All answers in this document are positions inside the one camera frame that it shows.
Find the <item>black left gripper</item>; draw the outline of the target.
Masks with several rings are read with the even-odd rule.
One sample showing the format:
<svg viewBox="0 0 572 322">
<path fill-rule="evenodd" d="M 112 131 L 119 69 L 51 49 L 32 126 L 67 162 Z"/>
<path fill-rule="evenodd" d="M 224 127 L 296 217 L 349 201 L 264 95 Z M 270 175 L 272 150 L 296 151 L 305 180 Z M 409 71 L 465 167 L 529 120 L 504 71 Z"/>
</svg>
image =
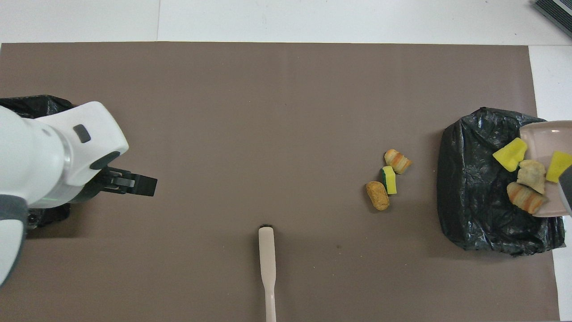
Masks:
<svg viewBox="0 0 572 322">
<path fill-rule="evenodd" d="M 117 177 L 115 169 L 108 166 L 103 168 L 81 188 L 71 202 L 82 203 L 102 191 L 109 192 L 110 190 L 118 190 L 121 194 L 155 195 L 158 179 L 135 173 L 124 173 Z"/>
</svg>

